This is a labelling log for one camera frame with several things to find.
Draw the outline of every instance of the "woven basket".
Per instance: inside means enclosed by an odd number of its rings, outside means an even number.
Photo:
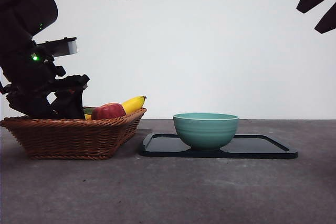
[[[82,120],[5,118],[0,126],[15,136],[32,159],[108,159],[120,145],[134,136],[141,108],[114,119]]]

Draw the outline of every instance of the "green fruit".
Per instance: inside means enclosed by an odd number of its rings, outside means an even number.
[[[96,108],[96,107],[83,107],[84,114],[86,114],[86,115],[92,115],[92,111],[93,111],[95,108]]]

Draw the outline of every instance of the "bowl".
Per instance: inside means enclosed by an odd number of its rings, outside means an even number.
[[[217,150],[235,136],[239,117],[218,113],[183,113],[173,116],[176,132],[194,150]]]

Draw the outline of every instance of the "yellow banana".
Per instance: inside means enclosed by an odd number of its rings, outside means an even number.
[[[84,114],[86,120],[91,120],[91,115]]]
[[[123,102],[121,105],[124,108],[126,114],[130,114],[136,110],[142,108],[143,104],[145,103],[145,99],[147,97],[141,95],[139,97],[133,97],[130,100]]]

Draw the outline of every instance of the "black tray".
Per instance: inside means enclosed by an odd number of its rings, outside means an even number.
[[[196,151],[176,134],[149,134],[141,143],[139,154],[149,157],[215,158],[296,158],[298,152],[264,135],[235,135],[219,150]]]

